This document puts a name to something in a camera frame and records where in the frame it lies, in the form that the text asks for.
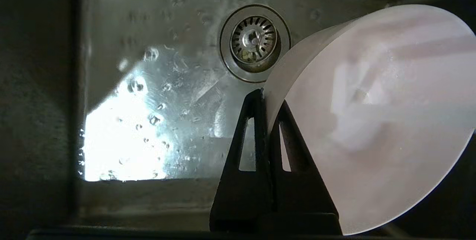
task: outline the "sink drain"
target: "sink drain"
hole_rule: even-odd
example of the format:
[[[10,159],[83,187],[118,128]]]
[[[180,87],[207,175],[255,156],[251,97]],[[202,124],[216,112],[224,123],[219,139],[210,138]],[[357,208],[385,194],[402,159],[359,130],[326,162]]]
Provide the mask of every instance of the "sink drain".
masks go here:
[[[289,48],[289,30],[284,21],[274,10],[262,5],[237,10],[221,31],[223,62],[243,81],[266,81],[275,62]]]

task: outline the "sink basin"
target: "sink basin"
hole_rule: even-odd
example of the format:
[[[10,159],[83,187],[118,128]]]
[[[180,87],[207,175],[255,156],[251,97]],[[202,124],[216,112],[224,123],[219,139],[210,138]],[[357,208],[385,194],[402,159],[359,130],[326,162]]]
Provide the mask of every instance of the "sink basin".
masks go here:
[[[224,59],[224,27],[237,10],[275,13],[289,49],[314,32],[403,3],[447,8],[474,24],[464,0],[81,0],[72,223],[208,230],[242,101],[265,81],[240,77]],[[244,18],[254,14],[262,16]],[[253,146],[247,133],[245,170],[253,169]]]

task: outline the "drain slot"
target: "drain slot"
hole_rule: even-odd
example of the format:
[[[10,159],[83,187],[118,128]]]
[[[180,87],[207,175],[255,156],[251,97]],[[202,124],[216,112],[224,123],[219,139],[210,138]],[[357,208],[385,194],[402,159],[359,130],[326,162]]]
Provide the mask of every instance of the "drain slot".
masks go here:
[[[289,30],[277,13],[262,5],[234,12],[220,39],[224,64],[247,82],[264,82],[275,62],[290,48]]]

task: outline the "dark background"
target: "dark background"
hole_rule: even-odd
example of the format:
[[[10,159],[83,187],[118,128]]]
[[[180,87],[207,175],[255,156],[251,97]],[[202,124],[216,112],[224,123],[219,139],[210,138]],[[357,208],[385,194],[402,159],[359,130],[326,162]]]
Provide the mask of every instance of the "dark background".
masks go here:
[[[76,0],[0,0],[0,237],[72,213]],[[445,0],[474,30],[476,0]],[[394,224],[412,236],[476,238],[476,142]]]

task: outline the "frosted plastic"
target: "frosted plastic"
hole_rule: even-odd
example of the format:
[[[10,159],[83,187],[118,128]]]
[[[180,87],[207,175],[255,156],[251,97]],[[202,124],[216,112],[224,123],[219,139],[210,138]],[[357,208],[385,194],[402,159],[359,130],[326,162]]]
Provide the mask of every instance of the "frosted plastic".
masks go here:
[[[406,212],[446,176],[476,124],[476,38],[457,16],[404,5],[293,47],[265,84],[286,98],[346,235]]]

